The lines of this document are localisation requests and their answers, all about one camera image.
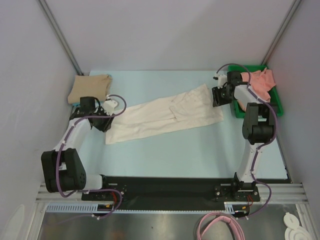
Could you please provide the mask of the cream white t shirt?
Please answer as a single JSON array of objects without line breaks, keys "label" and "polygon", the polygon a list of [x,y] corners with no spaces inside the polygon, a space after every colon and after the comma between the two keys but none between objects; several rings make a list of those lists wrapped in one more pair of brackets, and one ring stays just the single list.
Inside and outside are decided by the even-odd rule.
[{"label": "cream white t shirt", "polygon": [[105,134],[105,144],[144,139],[156,135],[205,127],[222,122],[220,107],[206,84],[190,91],[130,106],[115,117]]}]

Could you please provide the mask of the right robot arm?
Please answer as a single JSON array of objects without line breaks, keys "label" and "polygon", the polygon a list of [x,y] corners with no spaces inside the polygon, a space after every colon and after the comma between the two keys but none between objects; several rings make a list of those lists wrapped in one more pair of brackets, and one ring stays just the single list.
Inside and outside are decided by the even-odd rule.
[{"label": "right robot arm", "polygon": [[257,182],[255,166],[262,148],[276,138],[277,107],[263,100],[248,81],[243,81],[239,71],[229,71],[227,74],[216,72],[213,79],[217,80],[217,86],[212,88],[214,108],[234,100],[245,105],[242,136],[246,142],[240,167],[234,176],[238,183],[230,188],[231,196],[242,201],[249,194],[245,184]]}]

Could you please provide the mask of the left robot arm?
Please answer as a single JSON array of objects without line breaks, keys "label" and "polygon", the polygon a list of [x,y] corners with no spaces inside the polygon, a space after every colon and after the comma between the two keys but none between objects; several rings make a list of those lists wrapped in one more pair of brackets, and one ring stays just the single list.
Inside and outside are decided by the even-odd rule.
[{"label": "left robot arm", "polygon": [[96,97],[81,97],[79,105],[69,117],[65,134],[53,150],[41,155],[46,189],[64,198],[75,192],[93,190],[100,200],[110,196],[111,188],[103,183],[100,174],[88,174],[79,155],[91,129],[103,133],[111,128],[117,101],[107,98],[103,103]]}]

